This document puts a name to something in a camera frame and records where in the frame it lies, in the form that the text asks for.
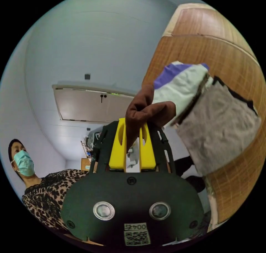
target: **qr code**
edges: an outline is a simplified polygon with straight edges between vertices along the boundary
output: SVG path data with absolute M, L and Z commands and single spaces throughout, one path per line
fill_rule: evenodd
M 125 242 L 127 246 L 149 245 L 149 233 L 147 230 L 125 232 Z
M 126 246 L 143 246 L 150 244 L 150 236 L 146 223 L 125 224 L 124 237 Z

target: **surgical mask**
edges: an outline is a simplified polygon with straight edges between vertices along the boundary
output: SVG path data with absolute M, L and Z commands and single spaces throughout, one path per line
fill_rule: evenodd
M 18 172 L 20 172 L 22 175 L 32 176 L 35 174 L 34 162 L 26 151 L 21 150 L 16 153 L 14 160 L 11 163 L 14 161 L 17 163 L 17 167 L 19 169 Z

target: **screw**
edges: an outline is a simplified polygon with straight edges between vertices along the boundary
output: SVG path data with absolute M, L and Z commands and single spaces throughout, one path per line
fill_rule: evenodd
M 198 221 L 193 221 L 193 222 L 190 223 L 189 228 L 190 229 L 194 229 L 197 226 L 198 226 Z
M 129 185 L 135 185 L 135 184 L 137 183 L 137 180 L 136 180 L 136 178 L 134 178 L 133 176 L 131 176 L 131 177 L 129 177 L 129 178 L 127 179 L 127 183 L 128 183 Z
M 71 228 L 71 229 L 74 229 L 74 228 L 75 228 L 74 223 L 71 222 L 71 221 L 67 221 L 66 224 L 67 224 L 67 226 L 68 226 L 69 228 Z

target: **leopard print top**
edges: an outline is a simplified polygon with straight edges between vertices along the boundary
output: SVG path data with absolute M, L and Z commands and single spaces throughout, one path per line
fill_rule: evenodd
M 87 174 L 88 171 L 75 169 L 49 174 L 42 178 L 39 185 L 25 190 L 22 202 L 46 227 L 68 234 L 68 229 L 60 217 L 65 194 L 75 182 Z

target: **woman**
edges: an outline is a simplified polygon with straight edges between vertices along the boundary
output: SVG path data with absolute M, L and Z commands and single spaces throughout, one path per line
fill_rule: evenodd
M 69 188 L 88 171 L 68 169 L 39 178 L 34 171 L 34 162 L 24 145 L 13 139 L 8 147 L 8 156 L 13 170 L 26 186 L 22 202 L 46 227 L 77 239 L 71 235 L 60 217 L 64 197 Z

